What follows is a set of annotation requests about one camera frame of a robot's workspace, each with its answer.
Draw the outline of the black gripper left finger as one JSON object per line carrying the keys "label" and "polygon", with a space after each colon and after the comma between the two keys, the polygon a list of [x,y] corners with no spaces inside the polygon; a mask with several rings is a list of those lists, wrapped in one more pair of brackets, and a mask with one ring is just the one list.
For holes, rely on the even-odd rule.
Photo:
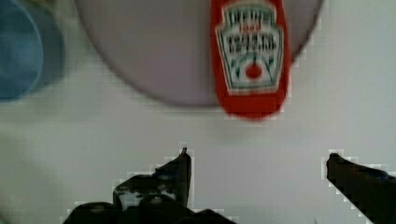
{"label": "black gripper left finger", "polygon": [[191,187],[191,156],[180,154],[150,175],[134,175],[113,189],[113,204],[122,211],[138,206],[148,196],[165,196],[186,206]]}

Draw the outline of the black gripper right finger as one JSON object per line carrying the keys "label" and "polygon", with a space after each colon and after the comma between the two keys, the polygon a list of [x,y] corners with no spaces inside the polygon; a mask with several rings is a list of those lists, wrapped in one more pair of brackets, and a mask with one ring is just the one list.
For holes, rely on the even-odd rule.
{"label": "black gripper right finger", "polygon": [[331,153],[326,178],[373,224],[395,224],[395,177]]}

